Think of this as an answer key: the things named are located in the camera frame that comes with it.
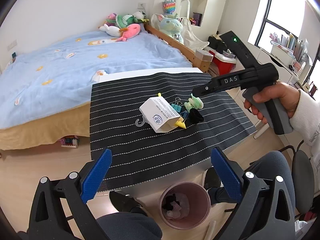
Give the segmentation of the person's right hand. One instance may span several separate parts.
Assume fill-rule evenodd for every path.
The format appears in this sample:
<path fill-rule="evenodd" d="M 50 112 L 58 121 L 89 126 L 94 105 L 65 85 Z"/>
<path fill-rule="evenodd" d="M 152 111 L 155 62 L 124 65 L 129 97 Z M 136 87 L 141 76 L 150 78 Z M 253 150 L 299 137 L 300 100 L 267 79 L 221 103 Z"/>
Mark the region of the person's right hand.
<path fill-rule="evenodd" d="M 255 103 L 265 103 L 271 99 L 279 99 L 288 117 L 292 118 L 299 103 L 300 91 L 287 83 L 278 82 L 253 95 Z"/>

